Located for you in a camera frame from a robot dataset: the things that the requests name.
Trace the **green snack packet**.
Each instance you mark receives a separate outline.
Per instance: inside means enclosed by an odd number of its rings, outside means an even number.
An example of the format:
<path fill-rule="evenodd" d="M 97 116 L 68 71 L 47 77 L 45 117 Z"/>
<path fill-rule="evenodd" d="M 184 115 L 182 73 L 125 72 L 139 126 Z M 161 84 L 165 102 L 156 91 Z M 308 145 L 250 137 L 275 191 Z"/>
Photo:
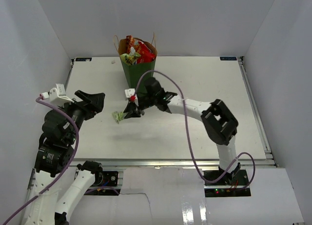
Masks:
<path fill-rule="evenodd" d="M 133 48 L 130 48 L 130 53 L 124 53 L 120 55 L 120 59 L 127 65 L 134 65 L 136 61 L 141 57 L 141 55 Z"/>
<path fill-rule="evenodd" d="M 125 113 L 124 112 L 119 112 L 115 111 L 112 113 L 112 117 L 116 123 L 120 123 L 122 120 L 124 120 Z"/>

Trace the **large red candy bag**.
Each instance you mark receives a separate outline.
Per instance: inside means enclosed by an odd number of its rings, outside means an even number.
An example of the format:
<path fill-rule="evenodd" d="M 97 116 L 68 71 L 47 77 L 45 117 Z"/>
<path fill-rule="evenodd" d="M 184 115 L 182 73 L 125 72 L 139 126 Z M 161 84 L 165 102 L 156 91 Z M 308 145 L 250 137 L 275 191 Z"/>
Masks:
<path fill-rule="evenodd" d="M 143 41 L 137 40 L 133 36 L 129 35 L 126 37 L 126 43 L 127 54 L 130 53 L 130 48 L 133 47 L 141 55 L 141 57 L 136 61 L 136 64 L 149 63 L 155 60 L 155 54 L 152 52 L 151 49 L 147 47 L 147 45 Z"/>

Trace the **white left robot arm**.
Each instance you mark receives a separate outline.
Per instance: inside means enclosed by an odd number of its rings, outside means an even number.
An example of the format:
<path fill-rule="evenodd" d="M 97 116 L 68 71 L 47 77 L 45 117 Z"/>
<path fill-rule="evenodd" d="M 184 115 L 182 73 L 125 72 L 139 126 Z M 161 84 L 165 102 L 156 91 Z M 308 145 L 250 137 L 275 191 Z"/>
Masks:
<path fill-rule="evenodd" d="M 34 197 L 30 200 L 27 225 L 67 225 L 78 202 L 92 185 L 103 180 L 102 165 L 86 161 L 78 165 L 78 175 L 62 198 L 60 178 L 78 149 L 79 131 L 84 121 L 104 108 L 104 93 L 75 92 L 80 99 L 67 99 L 59 106 L 47 104 L 39 150 L 35 161 Z"/>

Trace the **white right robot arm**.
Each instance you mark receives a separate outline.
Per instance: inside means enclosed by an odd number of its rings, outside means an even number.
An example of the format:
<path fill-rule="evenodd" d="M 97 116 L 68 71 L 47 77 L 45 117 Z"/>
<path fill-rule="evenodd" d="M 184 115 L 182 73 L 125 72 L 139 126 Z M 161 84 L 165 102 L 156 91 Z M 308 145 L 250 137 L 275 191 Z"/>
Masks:
<path fill-rule="evenodd" d="M 134 88 L 125 90 L 128 104 L 122 118 L 140 118 L 145 109 L 155 106 L 162 112 L 201 121 L 208 137 L 216 144 L 221 181 L 225 185 L 236 182 L 240 170 L 235 148 L 238 121 L 225 103 L 220 99 L 214 102 L 184 99 L 177 93 L 165 91 L 154 77 L 148 78 L 144 86 L 146 93 L 137 93 Z"/>

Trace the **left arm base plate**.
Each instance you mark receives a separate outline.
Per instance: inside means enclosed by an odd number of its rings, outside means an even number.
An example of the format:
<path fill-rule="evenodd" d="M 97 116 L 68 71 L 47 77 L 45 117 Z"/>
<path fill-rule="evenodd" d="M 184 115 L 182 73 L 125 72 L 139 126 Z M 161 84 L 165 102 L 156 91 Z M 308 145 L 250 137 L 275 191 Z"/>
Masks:
<path fill-rule="evenodd" d="M 92 187 L 99 186 L 117 186 L 118 172 L 117 171 L 100 171 L 95 174 L 95 182 Z"/>

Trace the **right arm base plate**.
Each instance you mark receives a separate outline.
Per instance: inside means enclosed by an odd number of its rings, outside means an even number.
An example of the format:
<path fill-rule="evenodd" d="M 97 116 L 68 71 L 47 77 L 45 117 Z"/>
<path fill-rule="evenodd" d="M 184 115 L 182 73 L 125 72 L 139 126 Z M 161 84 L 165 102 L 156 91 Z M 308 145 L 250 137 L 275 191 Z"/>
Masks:
<path fill-rule="evenodd" d="M 250 197 L 250 188 L 243 188 L 249 182 L 246 170 L 240 170 L 230 183 L 224 179 L 214 184 L 205 183 L 206 198 Z"/>

